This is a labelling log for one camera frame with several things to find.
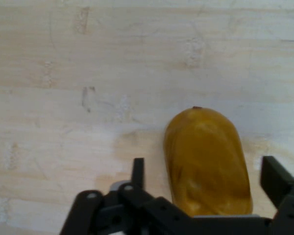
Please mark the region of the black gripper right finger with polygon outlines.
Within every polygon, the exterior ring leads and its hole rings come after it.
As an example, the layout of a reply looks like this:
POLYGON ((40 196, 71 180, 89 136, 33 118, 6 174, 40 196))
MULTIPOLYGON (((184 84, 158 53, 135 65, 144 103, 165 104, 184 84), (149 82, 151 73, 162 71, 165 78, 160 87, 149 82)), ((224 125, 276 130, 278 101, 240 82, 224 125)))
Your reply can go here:
POLYGON ((294 235, 294 176, 273 156, 262 158, 260 185, 276 207, 270 235, 294 235))

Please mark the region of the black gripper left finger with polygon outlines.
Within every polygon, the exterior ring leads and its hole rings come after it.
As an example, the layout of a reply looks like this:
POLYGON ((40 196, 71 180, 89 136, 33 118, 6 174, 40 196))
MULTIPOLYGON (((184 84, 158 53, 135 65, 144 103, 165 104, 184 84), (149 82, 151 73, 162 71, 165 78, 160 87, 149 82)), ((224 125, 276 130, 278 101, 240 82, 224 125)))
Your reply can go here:
POLYGON ((131 178, 103 195, 98 190, 80 192, 61 229, 62 235, 192 235, 190 217, 163 197, 144 189, 145 162, 135 158, 131 178))

